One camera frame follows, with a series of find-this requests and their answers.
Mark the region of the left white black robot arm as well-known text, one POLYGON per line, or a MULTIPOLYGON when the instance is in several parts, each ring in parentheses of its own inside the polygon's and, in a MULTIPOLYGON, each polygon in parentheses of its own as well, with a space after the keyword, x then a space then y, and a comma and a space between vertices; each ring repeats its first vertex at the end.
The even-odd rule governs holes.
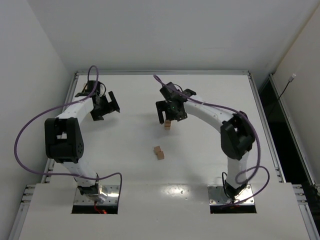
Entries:
POLYGON ((106 90, 103 83, 89 80, 75 95, 75 104, 44 123, 47 157, 69 171, 81 195, 100 202, 107 198, 106 188, 100 184, 99 175, 82 159, 85 146, 80 124, 88 114, 94 121, 103 121, 104 115, 120 112, 114 93, 108 93, 108 101, 106 90))

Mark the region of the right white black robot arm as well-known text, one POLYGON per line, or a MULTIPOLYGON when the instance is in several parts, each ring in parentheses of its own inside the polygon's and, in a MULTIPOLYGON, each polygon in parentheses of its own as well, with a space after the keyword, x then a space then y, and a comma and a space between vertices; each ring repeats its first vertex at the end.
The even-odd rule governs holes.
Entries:
POLYGON ((221 149, 227 156, 224 191, 228 198, 235 200, 247 186, 247 162, 256 140, 243 113, 231 113, 209 106, 195 91, 188 88, 180 91, 172 82, 162 86, 159 91, 164 97, 164 100, 155 103, 160 124, 166 120, 179 122, 193 115, 220 133, 221 149))

